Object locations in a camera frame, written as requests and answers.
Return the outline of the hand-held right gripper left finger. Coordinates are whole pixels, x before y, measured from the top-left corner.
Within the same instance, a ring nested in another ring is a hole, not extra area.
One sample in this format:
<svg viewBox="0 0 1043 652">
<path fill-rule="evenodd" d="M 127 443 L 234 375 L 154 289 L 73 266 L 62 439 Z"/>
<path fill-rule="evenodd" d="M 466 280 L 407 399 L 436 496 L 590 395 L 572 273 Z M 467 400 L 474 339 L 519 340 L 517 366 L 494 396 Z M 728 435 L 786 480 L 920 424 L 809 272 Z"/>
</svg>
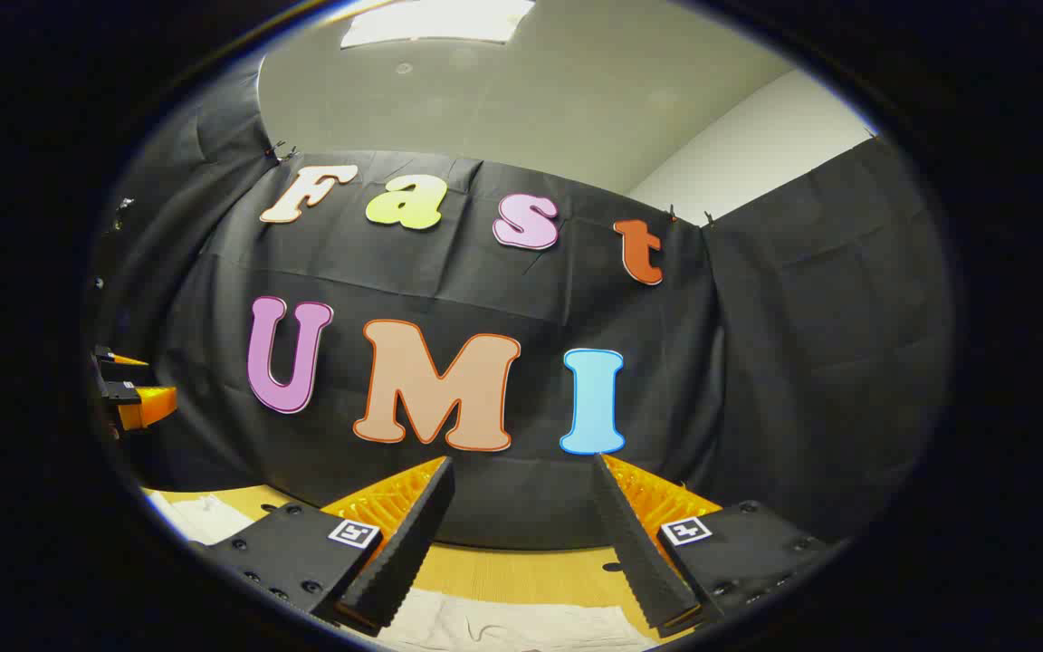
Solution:
<svg viewBox="0 0 1043 652">
<path fill-rule="evenodd" d="M 375 636 L 401 609 L 455 496 L 447 455 L 324 507 L 290 501 L 203 560 L 307 614 Z"/>
</svg>

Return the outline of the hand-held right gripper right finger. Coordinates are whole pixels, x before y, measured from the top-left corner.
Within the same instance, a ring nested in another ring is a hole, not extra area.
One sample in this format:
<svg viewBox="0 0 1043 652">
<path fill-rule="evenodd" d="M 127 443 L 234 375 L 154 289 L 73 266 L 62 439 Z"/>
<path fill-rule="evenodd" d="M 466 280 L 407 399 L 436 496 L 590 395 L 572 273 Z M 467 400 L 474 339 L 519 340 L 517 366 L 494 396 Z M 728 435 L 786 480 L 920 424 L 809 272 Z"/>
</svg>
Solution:
<svg viewBox="0 0 1043 652">
<path fill-rule="evenodd" d="M 642 618 L 663 637 L 756 609 L 849 541 L 825 541 L 756 500 L 721 506 L 596 454 L 592 496 Z"/>
</svg>

